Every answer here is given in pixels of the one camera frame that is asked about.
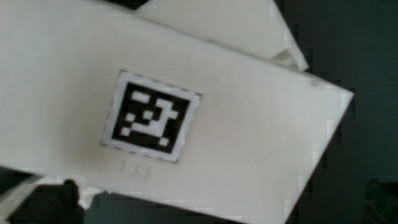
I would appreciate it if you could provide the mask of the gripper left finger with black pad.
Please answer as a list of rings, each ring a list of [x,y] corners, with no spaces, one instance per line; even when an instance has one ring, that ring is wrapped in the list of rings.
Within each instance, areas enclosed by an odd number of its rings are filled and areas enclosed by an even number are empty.
[[[0,167],[0,200],[18,185],[34,177],[27,172]],[[80,193],[73,179],[59,184],[39,184],[18,206],[6,210],[0,205],[0,224],[84,224],[86,210],[78,204]]]

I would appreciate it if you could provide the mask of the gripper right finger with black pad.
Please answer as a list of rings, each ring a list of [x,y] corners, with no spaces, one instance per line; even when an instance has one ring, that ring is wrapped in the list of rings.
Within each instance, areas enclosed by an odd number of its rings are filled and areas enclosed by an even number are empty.
[[[365,198],[361,224],[398,224],[398,182],[372,180]]]

